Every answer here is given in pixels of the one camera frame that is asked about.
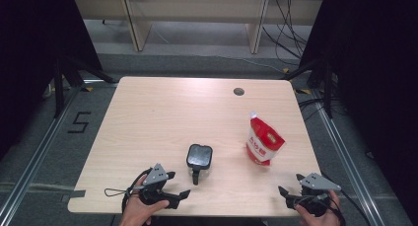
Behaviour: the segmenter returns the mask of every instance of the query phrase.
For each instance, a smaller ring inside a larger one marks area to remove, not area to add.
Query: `desk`
[[[234,93],[244,89],[242,96]],[[272,125],[287,141],[270,167],[245,152],[249,112]],[[186,166],[191,144],[213,148],[210,175],[194,186]],[[120,80],[72,198],[71,212],[120,213],[122,195],[143,171],[161,163],[174,171],[165,192],[191,189],[178,209],[159,215],[295,216],[278,186],[298,194],[296,174],[319,173],[318,164],[288,81],[125,77]]]

